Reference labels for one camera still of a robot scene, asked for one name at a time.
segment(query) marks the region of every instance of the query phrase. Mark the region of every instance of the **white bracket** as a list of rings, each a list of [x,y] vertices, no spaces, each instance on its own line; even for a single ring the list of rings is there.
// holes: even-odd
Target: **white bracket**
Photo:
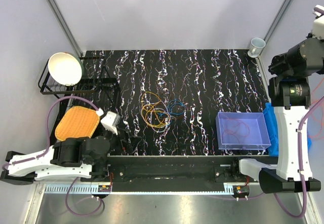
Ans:
[[[279,158],[276,173],[285,180],[293,178],[294,181],[300,181],[297,144],[298,133],[296,130],[298,129],[300,120],[307,112],[308,109],[305,109],[304,106],[292,106],[290,110],[286,110],[283,106],[274,107],[279,137]],[[307,120],[301,133],[304,176],[307,181],[310,177],[313,177],[308,161]]]
[[[52,146],[49,148],[47,154],[38,159],[19,164],[13,164],[13,162],[16,161],[21,161],[28,158],[36,158],[36,156],[40,155],[43,152],[44,151],[40,151],[28,155],[14,155],[10,160],[10,165],[8,166],[9,176],[23,177],[28,173],[35,172],[37,174],[35,180],[58,180],[67,177],[91,177],[91,165],[81,164],[80,167],[61,167],[51,164],[50,161],[53,159],[54,155],[54,149]]]

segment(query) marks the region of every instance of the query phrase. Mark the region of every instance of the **white cup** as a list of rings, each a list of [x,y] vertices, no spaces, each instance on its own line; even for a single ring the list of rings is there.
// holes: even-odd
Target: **white cup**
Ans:
[[[262,49],[265,47],[265,41],[261,38],[253,38],[249,47],[248,55],[251,58],[256,58],[260,55]]]

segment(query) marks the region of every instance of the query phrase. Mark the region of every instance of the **dish rack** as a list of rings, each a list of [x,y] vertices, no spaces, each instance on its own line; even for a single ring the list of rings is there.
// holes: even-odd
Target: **dish rack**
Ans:
[[[44,95],[75,95],[91,100],[103,110],[114,111],[118,107],[120,93],[116,78],[112,78],[107,70],[104,56],[80,57],[84,66],[84,75],[75,85],[61,85],[48,71],[48,61],[38,81],[40,92]],[[89,107],[86,103],[72,100],[70,105]]]

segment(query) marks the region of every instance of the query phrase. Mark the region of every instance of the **black marble table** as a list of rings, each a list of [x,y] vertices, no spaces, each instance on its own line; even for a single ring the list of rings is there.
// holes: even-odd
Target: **black marble table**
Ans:
[[[259,68],[247,50],[87,51],[86,57],[90,56],[103,57],[94,61],[95,66],[106,65],[119,82],[118,113],[139,139],[131,143],[131,155],[264,154],[219,150],[216,137],[219,111],[262,112],[267,102]],[[183,118],[165,132],[154,132],[140,114],[145,91],[165,103],[182,101]]]

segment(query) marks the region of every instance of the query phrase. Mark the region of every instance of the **cable connector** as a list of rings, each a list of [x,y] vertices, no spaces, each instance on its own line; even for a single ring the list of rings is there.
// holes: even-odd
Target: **cable connector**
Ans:
[[[103,112],[103,110],[100,108],[100,109],[98,109],[98,111],[96,111],[96,114],[98,115],[98,116],[102,116],[103,114],[104,114],[104,112]]]

